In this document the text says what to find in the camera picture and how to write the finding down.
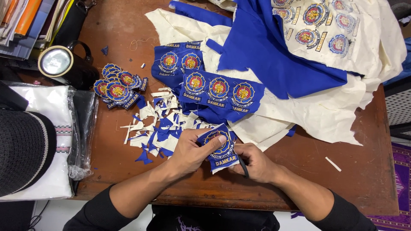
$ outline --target stack of books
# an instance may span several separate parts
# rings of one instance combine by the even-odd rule
[[[0,57],[26,60],[48,48],[74,0],[0,0]]]

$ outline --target fingernail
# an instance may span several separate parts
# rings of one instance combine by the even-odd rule
[[[220,141],[220,143],[224,143],[226,142],[227,138],[226,136],[218,136],[218,140]]]

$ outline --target black scissors handle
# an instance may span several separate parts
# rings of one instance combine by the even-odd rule
[[[238,160],[240,161],[240,165],[242,169],[244,170],[244,178],[246,179],[250,178],[250,176],[248,175],[247,166],[245,165],[244,161],[242,160],[241,157],[238,157]]]

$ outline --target brown tabletop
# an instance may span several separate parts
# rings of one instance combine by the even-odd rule
[[[211,11],[230,14],[205,0],[194,3]],[[133,74],[149,77],[148,90],[143,95],[150,101],[149,93],[157,92],[164,84],[150,74],[153,46],[159,44],[155,43],[158,41],[155,28],[144,14],[156,8],[171,10],[168,4],[168,0],[98,1],[90,10],[80,35],[80,40],[91,48],[94,66],[114,63]],[[133,40],[147,39],[147,42],[139,41],[138,48],[135,44],[130,46]],[[106,45],[109,46],[109,54],[103,56],[100,49]],[[78,196],[74,199],[90,200],[110,184],[141,174],[166,161],[160,156],[150,156],[154,160],[151,164],[134,162],[141,149],[123,144],[127,129],[119,126],[129,125],[136,112],[139,112],[136,106],[130,110],[114,108],[109,111],[104,103],[100,103],[91,155],[94,174],[81,181]],[[374,100],[367,108],[358,109],[356,115],[352,130],[364,146],[326,143],[312,138],[298,127],[293,137],[284,137],[265,153],[294,173],[332,189],[367,215],[397,215],[394,165],[382,86],[374,93]],[[151,124],[152,118],[144,122]],[[325,157],[329,157],[342,171],[337,171]],[[204,162],[194,174],[170,185],[153,204],[273,211],[298,209],[273,186],[246,180],[228,171],[212,175],[208,162]]]

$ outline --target person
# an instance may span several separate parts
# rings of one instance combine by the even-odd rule
[[[168,185],[196,171],[209,154],[226,142],[225,136],[217,136],[199,147],[197,135],[206,131],[184,130],[169,160],[143,174],[111,185],[88,201],[63,230],[114,231],[129,224]],[[320,230],[377,231],[353,204],[273,163],[254,144],[236,143],[234,150],[242,159],[248,160],[251,180],[280,188]],[[239,164],[229,167],[229,171],[244,175]],[[277,219],[267,211],[156,205],[152,205],[152,209],[155,216],[147,226],[148,231],[279,230]]]

